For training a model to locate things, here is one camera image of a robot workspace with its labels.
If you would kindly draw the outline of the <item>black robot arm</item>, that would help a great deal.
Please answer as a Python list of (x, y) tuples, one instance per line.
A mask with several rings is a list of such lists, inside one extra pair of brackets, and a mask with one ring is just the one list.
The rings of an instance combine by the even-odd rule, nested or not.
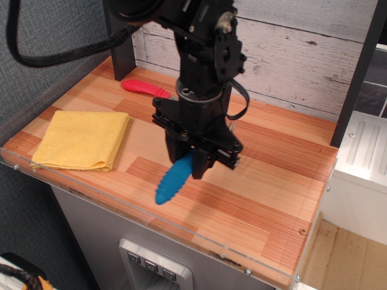
[(232, 1), (106, 1), (112, 15), (140, 28), (156, 22), (174, 32), (180, 56), (176, 100), (155, 98), (153, 121), (166, 132), (172, 162), (193, 153), (192, 176), (203, 177), (215, 162), (234, 168), (242, 144), (227, 127), (233, 89), (246, 95), (236, 81), (246, 56), (236, 35)]

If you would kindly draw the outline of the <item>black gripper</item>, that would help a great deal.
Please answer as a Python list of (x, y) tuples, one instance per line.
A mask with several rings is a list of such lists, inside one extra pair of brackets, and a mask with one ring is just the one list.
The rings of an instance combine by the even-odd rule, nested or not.
[[(226, 104), (220, 97), (207, 102), (193, 102), (180, 97), (178, 100), (154, 98), (153, 122), (162, 128), (177, 124), (184, 130), (202, 134), (219, 119), (226, 119)], [(187, 132), (166, 129), (166, 145), (170, 161), (174, 164), (191, 149)], [(201, 179), (204, 173), (213, 167), (216, 156), (204, 149), (193, 150), (193, 179)]]

